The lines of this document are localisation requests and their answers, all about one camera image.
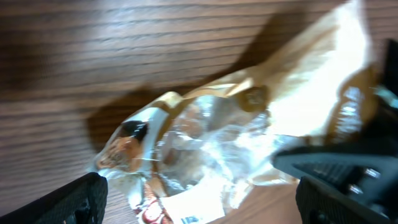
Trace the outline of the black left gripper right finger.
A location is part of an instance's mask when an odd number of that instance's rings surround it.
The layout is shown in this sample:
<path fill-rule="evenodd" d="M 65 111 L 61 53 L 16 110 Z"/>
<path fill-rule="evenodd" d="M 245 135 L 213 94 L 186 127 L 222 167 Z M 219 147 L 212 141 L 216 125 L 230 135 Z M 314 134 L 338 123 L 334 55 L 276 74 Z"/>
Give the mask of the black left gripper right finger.
<path fill-rule="evenodd" d="M 387 217 L 307 177 L 301 178 L 296 189 L 295 200 L 303 224 L 383 224 L 389 222 Z"/>

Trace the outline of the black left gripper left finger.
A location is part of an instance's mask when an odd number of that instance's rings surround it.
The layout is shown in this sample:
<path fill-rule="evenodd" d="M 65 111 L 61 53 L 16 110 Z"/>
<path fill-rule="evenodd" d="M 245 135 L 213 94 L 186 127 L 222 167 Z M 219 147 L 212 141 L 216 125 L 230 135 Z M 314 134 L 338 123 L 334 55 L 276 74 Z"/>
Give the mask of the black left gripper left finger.
<path fill-rule="evenodd" d="M 102 224 L 106 178 L 90 172 L 1 217 L 1 224 Z"/>

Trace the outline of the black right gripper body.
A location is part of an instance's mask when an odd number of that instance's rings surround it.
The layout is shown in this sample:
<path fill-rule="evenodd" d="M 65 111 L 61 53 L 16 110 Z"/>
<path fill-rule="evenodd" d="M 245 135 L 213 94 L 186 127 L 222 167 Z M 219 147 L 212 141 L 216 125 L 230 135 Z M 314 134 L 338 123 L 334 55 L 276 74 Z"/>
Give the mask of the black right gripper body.
<path fill-rule="evenodd" d="M 397 142 L 397 40 L 387 41 L 381 81 L 374 93 L 379 106 L 375 117 L 366 128 L 365 136 L 391 137 Z"/>

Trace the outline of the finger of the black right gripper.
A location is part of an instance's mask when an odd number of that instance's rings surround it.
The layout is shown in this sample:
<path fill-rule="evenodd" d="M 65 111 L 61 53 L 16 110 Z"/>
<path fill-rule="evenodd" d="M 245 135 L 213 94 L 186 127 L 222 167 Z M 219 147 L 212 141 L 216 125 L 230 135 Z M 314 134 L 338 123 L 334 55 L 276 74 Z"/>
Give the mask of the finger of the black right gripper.
<path fill-rule="evenodd" d="M 397 217 L 397 150 L 388 147 L 300 147 L 278 153 L 273 166 L 310 177 L 389 218 Z"/>

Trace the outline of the brown snack pouch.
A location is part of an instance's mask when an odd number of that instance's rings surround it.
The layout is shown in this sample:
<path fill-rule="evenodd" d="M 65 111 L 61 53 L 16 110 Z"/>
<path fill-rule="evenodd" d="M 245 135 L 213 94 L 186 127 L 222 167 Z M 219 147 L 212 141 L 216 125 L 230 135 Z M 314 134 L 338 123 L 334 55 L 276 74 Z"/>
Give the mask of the brown snack pouch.
<path fill-rule="evenodd" d="M 127 197 L 140 223 L 209 223 L 255 186 L 291 184 L 275 155 L 350 141 L 376 110 L 361 0 L 325 14 L 265 62 L 125 119 L 91 169 Z"/>

